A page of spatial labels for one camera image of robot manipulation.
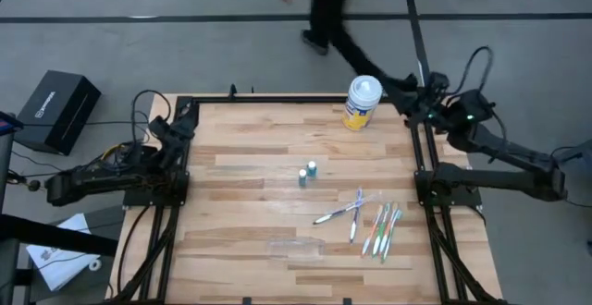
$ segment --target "leg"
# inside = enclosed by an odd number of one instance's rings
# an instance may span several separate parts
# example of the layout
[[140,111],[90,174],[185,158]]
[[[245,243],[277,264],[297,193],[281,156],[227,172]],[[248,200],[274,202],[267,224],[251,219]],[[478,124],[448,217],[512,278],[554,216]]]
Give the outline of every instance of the leg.
[[325,24],[328,37],[345,60],[358,75],[384,76],[382,70],[373,64],[364,51],[355,43],[343,25],[343,8],[347,0],[326,0]]
[[311,0],[311,29],[307,36],[311,42],[325,48],[327,48],[329,44],[327,32],[328,4],[329,0]]

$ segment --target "wooden table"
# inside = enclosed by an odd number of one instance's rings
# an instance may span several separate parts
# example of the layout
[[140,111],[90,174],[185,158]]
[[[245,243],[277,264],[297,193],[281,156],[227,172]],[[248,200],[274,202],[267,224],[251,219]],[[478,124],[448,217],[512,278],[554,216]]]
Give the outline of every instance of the wooden table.
[[[167,98],[174,103],[176,95]],[[340,121],[343,104],[202,104],[191,144],[191,188],[180,210],[166,303],[439,303],[424,209],[413,184],[416,169],[409,129],[390,104],[381,104],[361,132]],[[155,99],[151,117],[164,115]],[[442,161],[468,165],[466,155],[436,136]],[[305,189],[298,171],[316,161],[318,177]],[[361,210],[350,245],[352,215],[320,226],[312,222],[347,202],[382,191],[402,209],[384,264],[360,258],[378,202]],[[141,208],[127,211],[116,262]],[[146,254],[154,208],[134,232],[123,285]],[[483,221],[452,209],[459,252],[484,288],[501,297]],[[270,259],[271,238],[311,237],[326,242],[323,260]],[[448,260],[450,295],[455,297]],[[154,266],[151,295],[160,274]],[[112,272],[115,285],[117,266]]]

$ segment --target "white paper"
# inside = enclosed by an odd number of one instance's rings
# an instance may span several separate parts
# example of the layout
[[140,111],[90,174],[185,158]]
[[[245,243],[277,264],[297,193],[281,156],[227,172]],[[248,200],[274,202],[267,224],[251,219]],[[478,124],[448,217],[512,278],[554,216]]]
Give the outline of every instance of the white paper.
[[[79,230],[79,232],[91,234],[91,231],[88,230],[88,225],[86,224],[86,219],[84,218],[83,213],[75,214],[67,221],[60,224],[58,227],[70,230]],[[80,273],[82,269],[86,268],[89,263],[100,257],[100,255],[97,254],[82,255],[83,253],[79,252],[52,249],[37,245],[27,246],[27,251],[29,252],[29,255],[33,259],[33,262],[35,262],[35,266],[37,266],[38,269],[51,262],[60,261],[49,264],[43,269],[40,269],[40,273],[43,276],[45,283],[47,283],[47,286],[52,291],[59,290],[67,282],[74,278],[74,276]]]

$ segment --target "yellow label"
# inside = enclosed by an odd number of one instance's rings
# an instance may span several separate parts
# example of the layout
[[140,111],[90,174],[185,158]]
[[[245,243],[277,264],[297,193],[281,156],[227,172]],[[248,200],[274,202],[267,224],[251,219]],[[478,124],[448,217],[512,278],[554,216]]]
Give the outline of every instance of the yellow label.
[[360,130],[366,126],[368,126],[368,122],[370,118],[372,118],[372,114],[374,109],[365,110],[355,107],[350,100],[345,104],[345,110],[343,111],[343,116],[341,117],[341,121],[343,121],[343,125],[346,128],[351,130]]

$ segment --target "black box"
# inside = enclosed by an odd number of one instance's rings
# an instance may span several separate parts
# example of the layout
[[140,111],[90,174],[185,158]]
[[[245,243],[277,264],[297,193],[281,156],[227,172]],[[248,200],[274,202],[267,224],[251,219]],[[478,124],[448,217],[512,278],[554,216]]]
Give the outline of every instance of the black box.
[[101,96],[85,77],[48,70],[17,119],[15,141],[36,152],[68,155]]

